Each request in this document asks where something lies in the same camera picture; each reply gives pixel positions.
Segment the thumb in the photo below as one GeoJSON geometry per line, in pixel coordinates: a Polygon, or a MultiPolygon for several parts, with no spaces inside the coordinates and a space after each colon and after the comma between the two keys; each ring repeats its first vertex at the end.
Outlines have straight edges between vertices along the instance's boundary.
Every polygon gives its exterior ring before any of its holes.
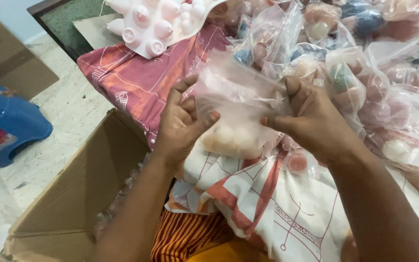
{"type": "Polygon", "coordinates": [[[298,117],[293,116],[266,116],[260,120],[262,125],[288,135],[294,132],[297,122],[298,117]]]}
{"type": "Polygon", "coordinates": [[[221,118],[218,112],[211,112],[210,114],[199,117],[195,123],[188,127],[189,137],[192,142],[195,142],[203,133],[211,128],[221,118]]]}

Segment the pile of bags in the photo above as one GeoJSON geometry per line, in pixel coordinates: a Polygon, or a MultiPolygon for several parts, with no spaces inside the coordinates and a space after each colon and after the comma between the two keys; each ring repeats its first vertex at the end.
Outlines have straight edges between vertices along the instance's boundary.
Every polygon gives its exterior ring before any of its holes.
{"type": "Polygon", "coordinates": [[[251,80],[256,87],[244,88],[235,76],[294,75],[324,88],[368,148],[419,189],[419,0],[229,0],[208,19],[233,31],[225,56],[242,66],[221,69],[224,54],[211,55],[195,86],[199,110],[228,119],[202,136],[204,149],[246,159],[283,154],[283,168],[317,178],[321,163],[258,123],[261,113],[278,113],[275,104],[287,102],[269,88],[260,95],[263,85],[251,80]],[[243,121],[230,119],[233,112],[243,121]]]}

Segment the orange striped fabric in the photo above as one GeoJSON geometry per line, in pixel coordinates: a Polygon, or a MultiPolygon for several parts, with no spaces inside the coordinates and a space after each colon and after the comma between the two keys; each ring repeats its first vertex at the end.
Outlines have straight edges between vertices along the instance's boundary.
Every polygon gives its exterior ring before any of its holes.
{"type": "Polygon", "coordinates": [[[154,236],[151,262],[183,262],[234,238],[234,232],[221,213],[198,215],[172,213],[166,209],[154,236]]]}

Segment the silicone mold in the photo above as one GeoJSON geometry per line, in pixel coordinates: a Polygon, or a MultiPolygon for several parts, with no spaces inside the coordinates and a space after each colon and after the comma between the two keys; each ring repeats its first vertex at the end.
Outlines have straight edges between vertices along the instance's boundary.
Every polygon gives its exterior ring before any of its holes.
{"type": "Polygon", "coordinates": [[[125,45],[151,59],[168,46],[201,30],[211,9],[226,0],[106,0],[124,19],[108,23],[108,30],[122,36],[125,45]]]}

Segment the tiled floor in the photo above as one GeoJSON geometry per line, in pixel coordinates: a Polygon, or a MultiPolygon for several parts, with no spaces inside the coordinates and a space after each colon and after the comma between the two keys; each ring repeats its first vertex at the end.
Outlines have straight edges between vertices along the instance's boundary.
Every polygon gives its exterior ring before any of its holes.
{"type": "Polygon", "coordinates": [[[32,99],[53,124],[51,136],[21,152],[14,164],[0,168],[0,197],[9,223],[33,202],[113,108],[48,35],[28,47],[60,80],[32,99]]]}

